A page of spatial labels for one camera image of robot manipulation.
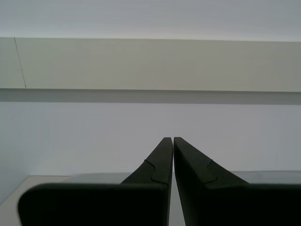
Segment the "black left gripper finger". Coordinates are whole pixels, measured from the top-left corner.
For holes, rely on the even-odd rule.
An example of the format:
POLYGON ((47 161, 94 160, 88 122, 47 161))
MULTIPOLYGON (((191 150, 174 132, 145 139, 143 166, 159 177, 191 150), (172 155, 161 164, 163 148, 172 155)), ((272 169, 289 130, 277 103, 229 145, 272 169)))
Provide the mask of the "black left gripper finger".
POLYGON ((21 195, 23 226, 166 226, 173 170, 166 137, 119 184, 46 183, 21 195))
POLYGON ((298 226, 298 184, 251 184, 181 137, 174 138, 174 170, 188 226, 298 226))

